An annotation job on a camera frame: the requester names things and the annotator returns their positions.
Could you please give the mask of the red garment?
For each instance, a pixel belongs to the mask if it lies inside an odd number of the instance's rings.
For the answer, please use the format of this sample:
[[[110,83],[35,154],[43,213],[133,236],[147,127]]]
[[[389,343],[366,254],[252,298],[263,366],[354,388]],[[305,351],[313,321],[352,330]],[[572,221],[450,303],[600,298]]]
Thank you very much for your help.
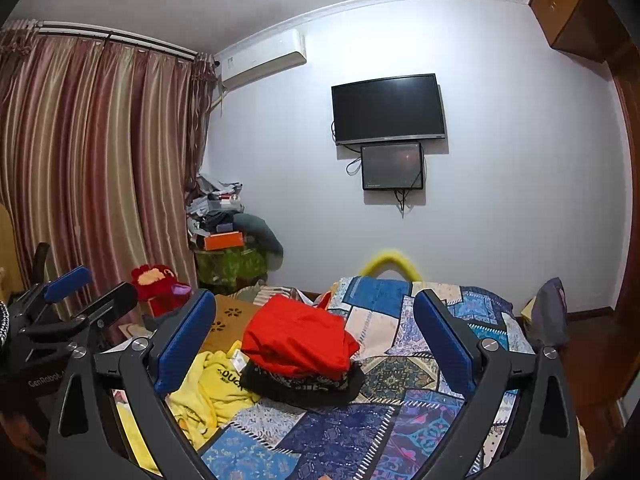
[[[259,308],[242,338],[242,351],[252,362],[289,378],[340,379],[359,349],[342,318],[281,295]]]

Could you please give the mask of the red plush toy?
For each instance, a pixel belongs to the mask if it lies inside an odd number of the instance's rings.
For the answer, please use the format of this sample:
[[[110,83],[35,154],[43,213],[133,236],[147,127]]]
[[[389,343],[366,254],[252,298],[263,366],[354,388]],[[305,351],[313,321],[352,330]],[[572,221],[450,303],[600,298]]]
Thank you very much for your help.
[[[130,273],[138,300],[148,304],[154,318],[182,307],[192,294],[189,284],[181,283],[169,266],[144,264]]]

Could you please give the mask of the beige fleece blanket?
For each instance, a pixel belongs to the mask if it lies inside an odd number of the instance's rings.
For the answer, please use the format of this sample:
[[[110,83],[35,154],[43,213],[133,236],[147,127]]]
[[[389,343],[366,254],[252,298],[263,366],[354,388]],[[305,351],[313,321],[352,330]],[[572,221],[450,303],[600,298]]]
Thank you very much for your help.
[[[593,456],[590,452],[589,444],[584,427],[580,424],[579,419],[576,419],[578,437],[579,437],[579,449],[580,449],[580,480],[586,480],[590,474],[594,471]]]

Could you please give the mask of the yellow printed t-shirt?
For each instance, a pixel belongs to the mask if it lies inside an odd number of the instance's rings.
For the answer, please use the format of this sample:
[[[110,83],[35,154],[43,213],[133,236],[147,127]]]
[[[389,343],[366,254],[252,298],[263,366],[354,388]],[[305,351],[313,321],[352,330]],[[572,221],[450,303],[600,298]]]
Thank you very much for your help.
[[[191,445],[199,450],[215,432],[259,396],[240,386],[232,358],[241,350],[237,340],[227,352],[203,351],[192,362],[180,388],[166,396],[172,416]]]

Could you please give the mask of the brown flower-pattern cushion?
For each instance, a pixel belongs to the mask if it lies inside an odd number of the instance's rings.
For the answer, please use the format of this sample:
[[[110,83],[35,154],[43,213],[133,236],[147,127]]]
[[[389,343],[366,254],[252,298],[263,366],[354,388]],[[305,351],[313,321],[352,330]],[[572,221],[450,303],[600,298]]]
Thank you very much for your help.
[[[229,296],[216,295],[215,300],[215,319],[201,351],[227,353],[235,341],[242,340],[247,324],[260,307]]]

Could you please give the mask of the green patterned storage box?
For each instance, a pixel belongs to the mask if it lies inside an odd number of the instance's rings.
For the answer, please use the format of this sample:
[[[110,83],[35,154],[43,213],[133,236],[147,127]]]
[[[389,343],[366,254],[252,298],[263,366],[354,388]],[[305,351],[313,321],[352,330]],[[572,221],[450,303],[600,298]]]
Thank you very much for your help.
[[[257,248],[227,248],[194,252],[198,284],[214,294],[232,294],[268,278],[267,260]]]

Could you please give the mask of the grey purple backpack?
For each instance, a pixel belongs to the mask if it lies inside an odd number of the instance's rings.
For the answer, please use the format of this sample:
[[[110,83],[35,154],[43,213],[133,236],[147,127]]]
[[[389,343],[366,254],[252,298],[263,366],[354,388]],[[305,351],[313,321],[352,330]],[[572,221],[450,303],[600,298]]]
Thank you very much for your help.
[[[552,278],[536,293],[528,338],[536,346],[564,348],[570,342],[563,283]]]

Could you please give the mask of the orange box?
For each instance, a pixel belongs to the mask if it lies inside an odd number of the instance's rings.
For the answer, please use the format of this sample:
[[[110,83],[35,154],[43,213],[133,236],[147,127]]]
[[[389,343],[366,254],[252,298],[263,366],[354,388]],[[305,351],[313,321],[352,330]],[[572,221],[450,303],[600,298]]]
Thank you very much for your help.
[[[239,231],[210,234],[204,238],[203,244],[204,249],[208,252],[242,247],[244,245],[244,236]]]

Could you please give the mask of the blue patchwork bedspread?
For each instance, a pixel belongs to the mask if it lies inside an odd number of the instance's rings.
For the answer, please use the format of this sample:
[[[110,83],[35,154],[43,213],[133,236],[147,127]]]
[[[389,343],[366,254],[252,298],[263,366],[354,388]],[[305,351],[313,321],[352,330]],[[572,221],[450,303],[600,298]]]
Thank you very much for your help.
[[[217,479],[414,479],[460,414],[418,330],[424,283],[343,278],[328,311],[358,340],[366,375],[355,400],[299,408],[259,396],[201,449]]]

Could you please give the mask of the striped pink curtain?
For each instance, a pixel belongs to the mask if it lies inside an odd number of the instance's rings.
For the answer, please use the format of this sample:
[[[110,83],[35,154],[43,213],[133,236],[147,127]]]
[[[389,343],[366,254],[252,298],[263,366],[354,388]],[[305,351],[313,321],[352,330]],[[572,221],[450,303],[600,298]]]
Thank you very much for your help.
[[[91,284],[62,315],[142,264],[194,285],[186,201],[194,194],[217,77],[192,60],[111,37],[54,36],[36,22],[1,32],[3,247],[27,280],[39,244],[47,276],[85,266]]]

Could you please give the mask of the dark patterned folded garment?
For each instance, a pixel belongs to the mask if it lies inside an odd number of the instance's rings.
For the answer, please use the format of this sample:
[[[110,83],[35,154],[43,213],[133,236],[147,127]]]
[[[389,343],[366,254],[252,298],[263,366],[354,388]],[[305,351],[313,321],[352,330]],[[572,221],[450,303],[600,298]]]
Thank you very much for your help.
[[[323,376],[286,377],[268,372],[249,362],[240,375],[240,386],[258,396],[298,406],[299,408],[329,408],[342,406],[356,399],[366,375],[358,363],[337,380]]]

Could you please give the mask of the yellow curved pillow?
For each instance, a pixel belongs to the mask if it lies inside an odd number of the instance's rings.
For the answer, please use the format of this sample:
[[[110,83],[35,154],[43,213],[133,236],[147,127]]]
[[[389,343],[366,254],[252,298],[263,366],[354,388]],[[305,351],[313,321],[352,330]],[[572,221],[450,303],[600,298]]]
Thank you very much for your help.
[[[358,275],[379,278],[387,271],[396,272],[408,282],[422,281],[416,266],[402,252],[393,249],[379,252],[358,271]]]

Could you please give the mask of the brown wooden wardrobe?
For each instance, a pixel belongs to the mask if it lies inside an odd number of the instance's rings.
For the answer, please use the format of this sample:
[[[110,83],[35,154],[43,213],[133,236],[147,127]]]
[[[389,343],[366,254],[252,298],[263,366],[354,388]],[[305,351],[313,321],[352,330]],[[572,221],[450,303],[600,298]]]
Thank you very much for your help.
[[[570,140],[591,144],[570,160],[588,164],[574,186],[592,211],[579,223],[599,220],[600,229],[580,241],[589,247],[578,262],[593,268],[570,286],[572,340],[566,374],[577,404],[615,402],[639,368],[639,45],[611,0],[524,0],[557,60],[591,78],[559,98],[577,119],[565,127]],[[592,84],[600,84],[601,91]]]

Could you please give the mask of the small black wall monitor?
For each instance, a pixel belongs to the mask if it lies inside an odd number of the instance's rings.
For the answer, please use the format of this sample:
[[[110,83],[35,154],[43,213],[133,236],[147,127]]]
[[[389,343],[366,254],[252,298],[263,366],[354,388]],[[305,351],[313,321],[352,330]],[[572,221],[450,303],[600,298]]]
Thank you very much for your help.
[[[365,145],[360,155],[363,191],[422,190],[424,156],[419,142]]]

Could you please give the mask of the black wall television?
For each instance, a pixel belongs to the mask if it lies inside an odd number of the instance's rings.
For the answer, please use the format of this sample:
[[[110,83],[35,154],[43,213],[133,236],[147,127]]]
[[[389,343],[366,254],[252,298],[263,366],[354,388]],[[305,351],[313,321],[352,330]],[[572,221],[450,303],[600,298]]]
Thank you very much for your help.
[[[386,77],[331,88],[337,145],[443,139],[442,97],[434,74]]]

